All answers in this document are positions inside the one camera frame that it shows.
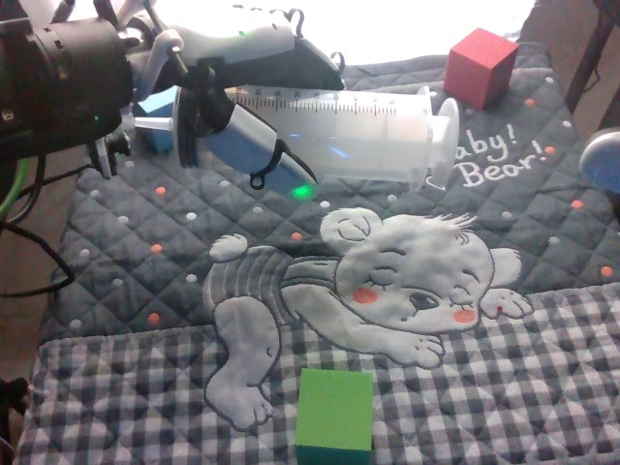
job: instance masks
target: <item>floor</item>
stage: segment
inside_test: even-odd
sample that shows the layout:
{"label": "floor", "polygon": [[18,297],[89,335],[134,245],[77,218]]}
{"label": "floor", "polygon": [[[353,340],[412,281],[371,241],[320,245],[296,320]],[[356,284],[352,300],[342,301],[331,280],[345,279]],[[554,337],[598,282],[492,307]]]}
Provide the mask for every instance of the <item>floor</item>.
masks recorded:
{"label": "floor", "polygon": [[[524,25],[523,40],[547,44],[565,88],[585,49],[596,17],[597,11],[590,0],[539,0]],[[620,31],[616,29],[600,64],[602,79],[583,97],[574,115],[575,125],[583,138],[596,131],[620,83],[617,71],[620,70],[619,50]],[[75,168],[83,164],[83,157],[81,148],[50,156],[47,175]],[[57,247],[75,184],[76,179],[72,178],[47,187],[34,214],[23,226]],[[4,264],[0,269],[0,293],[45,286],[54,267],[37,245],[5,232],[0,236],[0,263]],[[39,320],[46,304],[44,296],[0,299],[0,315],[3,317],[0,319],[0,378],[28,377],[39,339]],[[15,431],[18,429],[16,418]]]}

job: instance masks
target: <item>red block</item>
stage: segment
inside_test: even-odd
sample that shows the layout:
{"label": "red block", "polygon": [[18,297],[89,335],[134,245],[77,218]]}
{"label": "red block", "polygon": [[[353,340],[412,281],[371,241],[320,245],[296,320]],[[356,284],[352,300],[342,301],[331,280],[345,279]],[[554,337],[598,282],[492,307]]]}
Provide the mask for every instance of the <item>red block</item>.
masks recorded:
{"label": "red block", "polygon": [[477,109],[503,94],[519,45],[476,29],[449,52],[444,89]]}

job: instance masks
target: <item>large plastic syringe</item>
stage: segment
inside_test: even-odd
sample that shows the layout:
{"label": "large plastic syringe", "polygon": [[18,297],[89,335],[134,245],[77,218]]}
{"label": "large plastic syringe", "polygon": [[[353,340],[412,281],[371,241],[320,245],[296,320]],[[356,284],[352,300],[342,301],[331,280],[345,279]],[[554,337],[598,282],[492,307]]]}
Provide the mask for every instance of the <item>large plastic syringe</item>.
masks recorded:
{"label": "large plastic syringe", "polygon": [[[458,106],[447,99],[433,115],[428,87],[416,95],[243,86],[228,89],[276,129],[319,179],[327,176],[446,185],[456,157]],[[136,125],[172,129],[172,121]],[[196,148],[208,153],[209,137]]]}

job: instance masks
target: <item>robotic hand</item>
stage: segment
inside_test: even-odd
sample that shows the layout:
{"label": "robotic hand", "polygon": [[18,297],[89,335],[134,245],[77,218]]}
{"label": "robotic hand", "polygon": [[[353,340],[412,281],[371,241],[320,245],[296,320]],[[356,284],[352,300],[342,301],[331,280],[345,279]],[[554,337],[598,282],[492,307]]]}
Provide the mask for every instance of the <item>robotic hand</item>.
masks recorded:
{"label": "robotic hand", "polygon": [[[107,136],[121,109],[172,85],[174,144],[185,167],[200,166],[193,144],[251,175],[255,189],[281,194],[315,185],[312,171],[274,128],[226,96],[255,84],[341,90],[339,70],[279,15],[207,8],[155,13],[149,0],[126,0],[118,15],[95,0],[98,18],[35,29],[27,19],[0,23],[0,160],[43,155],[83,143],[95,166],[114,175],[123,138]],[[55,20],[66,20],[63,2]]]}

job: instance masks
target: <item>bear's face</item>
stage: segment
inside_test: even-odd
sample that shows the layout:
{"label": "bear's face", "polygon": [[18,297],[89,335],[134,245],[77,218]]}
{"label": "bear's face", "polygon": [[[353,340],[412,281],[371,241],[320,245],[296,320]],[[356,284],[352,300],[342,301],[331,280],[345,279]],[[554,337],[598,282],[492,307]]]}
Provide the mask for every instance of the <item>bear's face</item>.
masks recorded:
{"label": "bear's face", "polygon": [[472,328],[493,259],[466,230],[471,221],[399,215],[382,222],[361,208],[331,213],[321,233],[343,256],[338,296],[369,324],[418,334]]}

